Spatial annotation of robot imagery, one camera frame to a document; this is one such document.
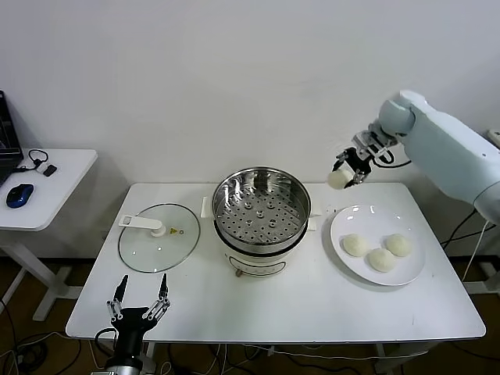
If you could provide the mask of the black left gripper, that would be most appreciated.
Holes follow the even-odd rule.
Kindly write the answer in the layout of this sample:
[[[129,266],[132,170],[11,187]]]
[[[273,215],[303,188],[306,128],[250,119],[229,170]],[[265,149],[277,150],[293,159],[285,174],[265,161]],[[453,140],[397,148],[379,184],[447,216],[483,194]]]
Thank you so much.
[[[116,287],[113,298],[106,302],[112,326],[117,330],[115,354],[139,354],[146,332],[156,326],[167,309],[170,307],[168,299],[167,274],[162,275],[158,298],[149,307],[125,308],[121,311],[121,304],[126,291],[128,276],[124,275]]]

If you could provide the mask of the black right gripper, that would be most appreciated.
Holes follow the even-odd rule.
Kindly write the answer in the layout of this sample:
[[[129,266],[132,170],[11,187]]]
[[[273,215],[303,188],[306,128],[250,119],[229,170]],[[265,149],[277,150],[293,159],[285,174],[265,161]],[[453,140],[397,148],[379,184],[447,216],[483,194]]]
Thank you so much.
[[[361,156],[359,156],[358,150],[356,148],[346,148],[343,152],[336,156],[336,161],[333,165],[332,170],[339,170],[344,163],[347,163],[348,166],[352,169],[354,173],[350,171],[344,172],[344,189],[347,189],[364,182],[364,180],[372,172],[370,164],[372,161],[373,157],[371,154],[368,154],[368,156],[363,159]]]

